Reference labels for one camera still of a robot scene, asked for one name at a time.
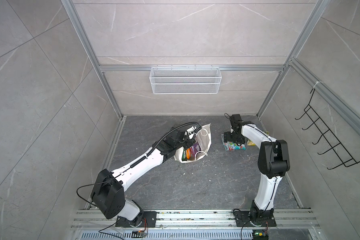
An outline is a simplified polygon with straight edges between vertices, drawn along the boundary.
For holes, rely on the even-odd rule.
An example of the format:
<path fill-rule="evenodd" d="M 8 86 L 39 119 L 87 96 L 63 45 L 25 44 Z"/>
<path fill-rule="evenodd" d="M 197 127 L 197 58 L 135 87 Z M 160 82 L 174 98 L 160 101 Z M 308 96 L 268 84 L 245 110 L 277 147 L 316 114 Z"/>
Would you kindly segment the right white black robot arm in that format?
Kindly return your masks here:
<path fill-rule="evenodd" d="M 288 144 L 284 140 L 270 137 L 251 121 L 243 121 L 239 114 L 225 114 L 225 117 L 230 120 L 231 130 L 224 133 L 224 143 L 231 142 L 241 146 L 245 144 L 245 139 L 249 139 L 260 150 L 258 156 L 260 186 L 252 201 L 246 225 L 275 226 L 274 200 L 278 186 L 291 166 Z"/>

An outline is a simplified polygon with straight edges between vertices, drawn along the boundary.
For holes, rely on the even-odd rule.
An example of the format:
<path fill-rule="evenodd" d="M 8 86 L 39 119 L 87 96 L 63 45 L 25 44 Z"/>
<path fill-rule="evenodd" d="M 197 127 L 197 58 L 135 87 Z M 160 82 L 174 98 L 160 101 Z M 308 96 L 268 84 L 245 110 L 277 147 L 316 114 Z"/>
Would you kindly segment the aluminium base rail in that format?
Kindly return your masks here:
<path fill-rule="evenodd" d="M 106 219 L 95 209 L 78 210 L 69 223 L 70 230 L 95 230 L 117 223 L 118 227 L 129 228 L 130 223 L 117 217 Z M 273 216 L 263 219 L 261 224 L 251 224 L 250 210 L 201 209 L 201 210 L 146 210 L 138 225 L 159 229 L 320 229 L 310 209 L 279 209 Z"/>

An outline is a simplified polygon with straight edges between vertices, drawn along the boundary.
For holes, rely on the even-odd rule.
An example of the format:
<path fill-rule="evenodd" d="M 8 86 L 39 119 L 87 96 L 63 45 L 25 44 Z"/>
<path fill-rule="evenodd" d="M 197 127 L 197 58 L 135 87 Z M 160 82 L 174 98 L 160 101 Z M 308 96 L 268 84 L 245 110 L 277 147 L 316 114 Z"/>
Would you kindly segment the purple snack pack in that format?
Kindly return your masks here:
<path fill-rule="evenodd" d="M 192 157 L 196 158 L 196 154 L 201 151 L 201 147 L 199 145 L 199 143 L 195 143 L 190 147 L 191 151 L 192 151 Z"/>

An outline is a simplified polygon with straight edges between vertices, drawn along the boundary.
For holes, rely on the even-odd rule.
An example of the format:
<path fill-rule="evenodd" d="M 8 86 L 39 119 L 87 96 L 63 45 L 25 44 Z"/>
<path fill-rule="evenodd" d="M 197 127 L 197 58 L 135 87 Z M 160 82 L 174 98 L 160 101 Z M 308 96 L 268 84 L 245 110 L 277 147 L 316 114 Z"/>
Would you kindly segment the teal red snack bag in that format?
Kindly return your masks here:
<path fill-rule="evenodd" d="M 239 145 L 232 142 L 232 137 L 230 133 L 221 134 L 221 138 L 226 151 L 246 150 L 246 146 L 244 144 Z"/>

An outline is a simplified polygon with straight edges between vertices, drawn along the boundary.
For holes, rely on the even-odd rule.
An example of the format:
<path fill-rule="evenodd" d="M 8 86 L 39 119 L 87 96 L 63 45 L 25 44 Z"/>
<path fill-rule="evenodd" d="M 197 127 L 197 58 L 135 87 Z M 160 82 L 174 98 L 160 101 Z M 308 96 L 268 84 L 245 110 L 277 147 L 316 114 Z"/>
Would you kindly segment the white floral paper bag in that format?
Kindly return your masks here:
<path fill-rule="evenodd" d="M 191 163 L 208 155 L 212 145 L 211 124 L 202 126 L 202 129 L 195 136 L 195 143 L 188 149 L 181 147 L 175 153 L 175 160 L 180 163 Z"/>

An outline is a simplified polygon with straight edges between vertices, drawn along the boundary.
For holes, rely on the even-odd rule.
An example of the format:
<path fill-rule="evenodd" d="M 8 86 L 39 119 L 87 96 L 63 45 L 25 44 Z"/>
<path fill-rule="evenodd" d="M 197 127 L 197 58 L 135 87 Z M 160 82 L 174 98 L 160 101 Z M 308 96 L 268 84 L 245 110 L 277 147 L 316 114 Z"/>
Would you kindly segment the orange snack pack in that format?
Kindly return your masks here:
<path fill-rule="evenodd" d="M 185 160 L 188 161 L 191 159 L 191 157 L 192 157 L 192 151 L 189 148 L 189 149 L 185 150 Z"/>

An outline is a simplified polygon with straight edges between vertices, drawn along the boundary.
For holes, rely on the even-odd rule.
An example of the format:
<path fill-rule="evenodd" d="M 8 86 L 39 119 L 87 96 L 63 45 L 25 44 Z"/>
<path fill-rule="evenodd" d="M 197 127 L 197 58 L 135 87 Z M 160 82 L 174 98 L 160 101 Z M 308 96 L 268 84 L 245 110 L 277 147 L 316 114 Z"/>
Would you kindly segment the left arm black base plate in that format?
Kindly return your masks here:
<path fill-rule="evenodd" d="M 133 220 L 128 220 L 124 217 L 118 217 L 116 222 L 116 227 L 123 227 L 123 228 L 154 228 L 156 226 L 157 221 L 157 212 L 155 211 L 146 211 L 141 212 L 138 216 Z"/>

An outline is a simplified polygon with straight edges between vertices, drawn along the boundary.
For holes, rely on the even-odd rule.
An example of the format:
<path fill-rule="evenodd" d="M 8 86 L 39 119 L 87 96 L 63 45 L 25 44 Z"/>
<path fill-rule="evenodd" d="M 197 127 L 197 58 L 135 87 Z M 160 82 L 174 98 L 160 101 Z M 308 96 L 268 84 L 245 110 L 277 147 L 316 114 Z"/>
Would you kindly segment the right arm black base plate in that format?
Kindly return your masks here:
<path fill-rule="evenodd" d="M 233 210 L 237 227 L 276 227 L 274 210 L 256 212 L 254 210 Z"/>

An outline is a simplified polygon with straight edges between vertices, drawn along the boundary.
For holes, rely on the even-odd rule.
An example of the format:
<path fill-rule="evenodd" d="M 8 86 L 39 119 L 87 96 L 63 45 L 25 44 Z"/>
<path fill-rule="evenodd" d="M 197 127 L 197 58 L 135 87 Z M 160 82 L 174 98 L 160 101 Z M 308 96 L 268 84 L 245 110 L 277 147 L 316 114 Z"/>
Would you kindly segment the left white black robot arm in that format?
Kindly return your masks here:
<path fill-rule="evenodd" d="M 112 171 L 102 170 L 90 197 L 104 217 L 121 217 L 137 225 L 144 211 L 134 201 L 125 198 L 125 191 L 148 171 L 172 158 L 177 150 L 190 148 L 201 129 L 202 126 L 196 122 L 173 127 L 135 160 Z"/>

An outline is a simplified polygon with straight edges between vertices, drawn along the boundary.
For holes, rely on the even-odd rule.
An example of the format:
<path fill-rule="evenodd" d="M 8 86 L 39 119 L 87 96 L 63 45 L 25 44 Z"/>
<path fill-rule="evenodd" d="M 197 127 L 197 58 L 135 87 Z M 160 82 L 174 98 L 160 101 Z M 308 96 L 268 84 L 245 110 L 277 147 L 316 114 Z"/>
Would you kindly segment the green snack pack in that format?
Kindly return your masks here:
<path fill-rule="evenodd" d="M 187 158 L 187 150 L 184 150 L 183 153 L 182 153 L 182 161 L 187 161 L 188 158 Z"/>

